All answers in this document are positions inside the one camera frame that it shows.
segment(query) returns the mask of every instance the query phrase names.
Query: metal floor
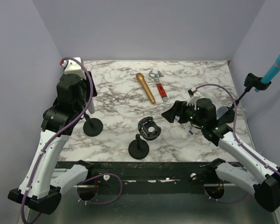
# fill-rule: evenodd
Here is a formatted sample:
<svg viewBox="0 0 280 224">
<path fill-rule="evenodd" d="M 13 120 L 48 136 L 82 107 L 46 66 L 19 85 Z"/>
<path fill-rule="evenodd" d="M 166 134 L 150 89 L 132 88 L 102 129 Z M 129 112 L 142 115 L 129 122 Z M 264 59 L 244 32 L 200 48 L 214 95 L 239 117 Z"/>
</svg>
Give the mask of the metal floor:
<svg viewBox="0 0 280 224">
<path fill-rule="evenodd" d="M 261 208 L 250 196 L 236 204 L 216 203 L 206 195 L 122 195 L 109 205 L 77 202 L 70 190 L 51 215 L 42 214 L 36 224 L 276 224 L 274 213 Z M 237 187 L 225 187 L 222 200 L 242 197 Z M 100 196 L 99 201 L 114 196 Z M 35 212 L 29 214 L 31 221 Z"/>
</svg>

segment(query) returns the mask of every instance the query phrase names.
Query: teal handle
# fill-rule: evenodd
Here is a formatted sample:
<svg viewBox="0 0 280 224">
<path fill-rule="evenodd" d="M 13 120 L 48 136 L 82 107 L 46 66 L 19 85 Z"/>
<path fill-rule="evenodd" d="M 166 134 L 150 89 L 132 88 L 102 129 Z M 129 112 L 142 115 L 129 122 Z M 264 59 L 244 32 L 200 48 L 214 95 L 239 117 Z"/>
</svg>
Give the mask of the teal handle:
<svg viewBox="0 0 280 224">
<path fill-rule="evenodd" d="M 280 71 L 280 54 L 277 57 L 275 63 L 266 72 L 265 76 L 263 76 L 263 78 L 261 79 L 261 82 L 264 84 L 268 84 L 275 77 L 275 75 L 278 74 L 279 71 Z"/>
</svg>

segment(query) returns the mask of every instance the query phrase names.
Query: black round base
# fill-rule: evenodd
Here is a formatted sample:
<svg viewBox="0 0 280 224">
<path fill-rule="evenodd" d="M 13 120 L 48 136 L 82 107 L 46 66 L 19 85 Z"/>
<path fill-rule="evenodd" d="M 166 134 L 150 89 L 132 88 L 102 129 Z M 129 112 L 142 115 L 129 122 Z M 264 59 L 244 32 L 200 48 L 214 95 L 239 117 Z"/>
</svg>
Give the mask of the black round base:
<svg viewBox="0 0 280 224">
<path fill-rule="evenodd" d="M 227 106 L 227 108 L 228 108 L 228 111 L 225 114 L 223 114 L 223 116 L 220 117 L 219 120 L 226 124 L 230 124 L 234 121 L 235 112 L 234 112 L 234 110 L 229 110 L 230 107 Z"/>
<path fill-rule="evenodd" d="M 149 153 L 149 146 L 146 141 L 140 140 L 140 149 L 137 148 L 136 140 L 132 141 L 129 145 L 129 154 L 137 160 L 144 159 Z"/>
<path fill-rule="evenodd" d="M 86 121 L 83 126 L 84 133 L 89 137 L 99 135 L 103 130 L 103 123 L 97 118 L 90 118 L 90 121 L 93 123 L 93 127 Z"/>
</svg>

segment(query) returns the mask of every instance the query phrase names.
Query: adjustable wrench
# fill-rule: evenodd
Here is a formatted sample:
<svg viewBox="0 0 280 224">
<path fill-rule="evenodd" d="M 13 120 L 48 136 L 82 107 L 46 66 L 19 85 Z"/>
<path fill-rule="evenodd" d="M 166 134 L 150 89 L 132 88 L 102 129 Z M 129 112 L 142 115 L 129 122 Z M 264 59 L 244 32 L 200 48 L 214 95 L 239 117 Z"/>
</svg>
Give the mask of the adjustable wrench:
<svg viewBox="0 0 280 224">
<path fill-rule="evenodd" d="M 153 73 L 152 70 L 149 72 L 149 75 L 155 80 L 155 83 L 157 84 L 157 87 L 158 87 L 158 90 L 159 90 L 159 93 L 160 93 L 162 99 L 164 101 L 167 101 L 168 100 L 167 94 L 159 80 L 159 77 L 164 77 L 164 76 L 161 74 L 160 71 L 158 71 L 158 73 L 155 74 L 155 73 Z"/>
</svg>

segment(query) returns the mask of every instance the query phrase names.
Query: gold microphone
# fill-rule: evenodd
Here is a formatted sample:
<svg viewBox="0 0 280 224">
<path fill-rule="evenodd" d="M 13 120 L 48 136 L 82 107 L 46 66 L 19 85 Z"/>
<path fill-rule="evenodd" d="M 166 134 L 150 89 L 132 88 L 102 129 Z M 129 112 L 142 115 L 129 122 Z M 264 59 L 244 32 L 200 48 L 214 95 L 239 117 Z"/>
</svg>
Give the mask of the gold microphone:
<svg viewBox="0 0 280 224">
<path fill-rule="evenodd" d="M 144 91 L 145 91 L 146 95 L 148 96 L 148 99 L 150 100 L 150 102 L 152 104 L 155 104 L 154 96 L 151 93 L 148 85 L 146 84 L 144 76 L 141 73 L 137 73 L 136 78 L 137 78 L 138 82 L 140 82 L 140 84 L 142 85 L 142 88 L 144 89 Z"/>
</svg>

